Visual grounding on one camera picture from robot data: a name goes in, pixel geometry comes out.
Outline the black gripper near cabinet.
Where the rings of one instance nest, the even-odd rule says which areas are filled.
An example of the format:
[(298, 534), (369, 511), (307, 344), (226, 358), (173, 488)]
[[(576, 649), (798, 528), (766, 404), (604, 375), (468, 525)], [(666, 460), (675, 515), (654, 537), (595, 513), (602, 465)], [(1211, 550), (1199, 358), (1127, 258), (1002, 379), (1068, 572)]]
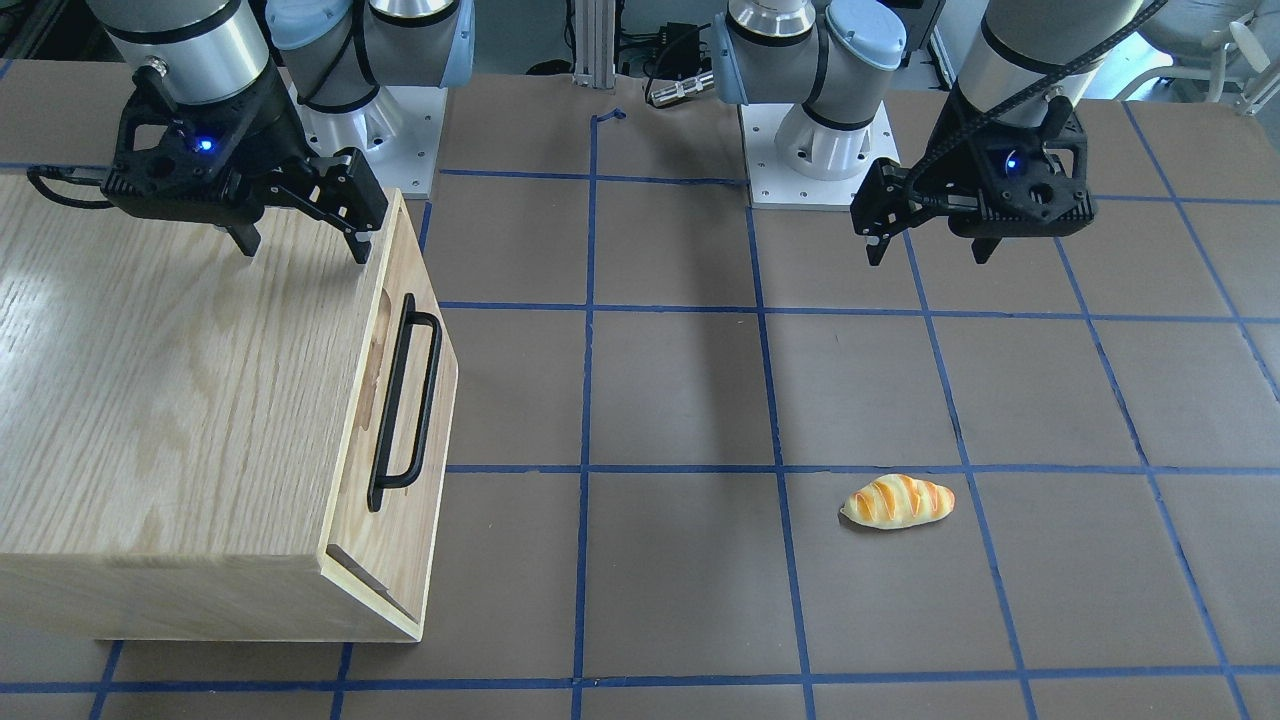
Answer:
[(134, 70), (114, 159), (101, 186), (115, 208), (143, 219), (242, 223), (224, 231), (247, 258), (262, 242), (265, 204), (291, 208), (338, 229), (353, 260), (369, 261), (389, 206), (358, 149), (306, 158), (294, 104), (275, 63), (221, 101), (180, 104), (151, 65)]

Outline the black gripper near bread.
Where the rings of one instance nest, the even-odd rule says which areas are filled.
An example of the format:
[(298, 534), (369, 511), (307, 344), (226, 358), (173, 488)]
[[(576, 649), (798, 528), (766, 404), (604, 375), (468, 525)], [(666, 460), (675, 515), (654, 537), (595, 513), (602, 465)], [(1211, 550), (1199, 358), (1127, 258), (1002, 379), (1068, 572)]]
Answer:
[(1069, 236), (1096, 219), (1087, 183), (1088, 142), (1075, 108), (1048, 101), (1036, 127), (992, 120), (929, 164), (920, 176), (877, 158), (850, 205), (852, 228), (867, 238), (872, 266), (909, 228), (946, 215), (952, 233), (972, 241), (984, 265), (1004, 238)]

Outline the silver robot arm near bread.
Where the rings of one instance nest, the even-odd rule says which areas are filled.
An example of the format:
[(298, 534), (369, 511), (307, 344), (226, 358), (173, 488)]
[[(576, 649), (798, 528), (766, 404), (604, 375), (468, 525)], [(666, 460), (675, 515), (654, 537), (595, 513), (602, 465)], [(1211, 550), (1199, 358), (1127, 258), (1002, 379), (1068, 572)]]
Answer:
[(822, 181), (858, 174), (849, 211), (872, 265), (942, 217), (987, 263), (1006, 238), (1074, 234), (1096, 219), (1076, 114), (1108, 53), (1160, 1), (991, 1), (919, 160), (856, 159), (901, 67), (908, 32), (879, 1), (730, 1), (712, 22), (723, 102), (785, 104), (776, 147)]

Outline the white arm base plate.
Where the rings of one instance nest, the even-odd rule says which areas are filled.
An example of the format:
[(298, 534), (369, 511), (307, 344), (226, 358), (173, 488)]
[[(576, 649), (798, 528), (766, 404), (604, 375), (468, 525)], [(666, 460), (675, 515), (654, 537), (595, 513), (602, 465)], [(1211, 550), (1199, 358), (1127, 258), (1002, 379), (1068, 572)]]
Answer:
[(392, 86), (353, 111), (300, 106), (298, 113), (317, 152), (360, 149), (380, 184), (398, 188), (406, 199), (429, 200), (448, 96), (447, 88)]

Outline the second white arm base plate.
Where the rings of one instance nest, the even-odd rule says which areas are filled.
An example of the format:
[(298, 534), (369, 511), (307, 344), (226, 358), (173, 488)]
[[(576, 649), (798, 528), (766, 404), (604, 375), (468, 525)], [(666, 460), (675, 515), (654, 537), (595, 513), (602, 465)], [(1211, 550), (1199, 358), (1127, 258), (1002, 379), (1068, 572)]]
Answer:
[(751, 206), (846, 211), (874, 160), (899, 160), (884, 104), (860, 129), (832, 129), (797, 104), (740, 109)]

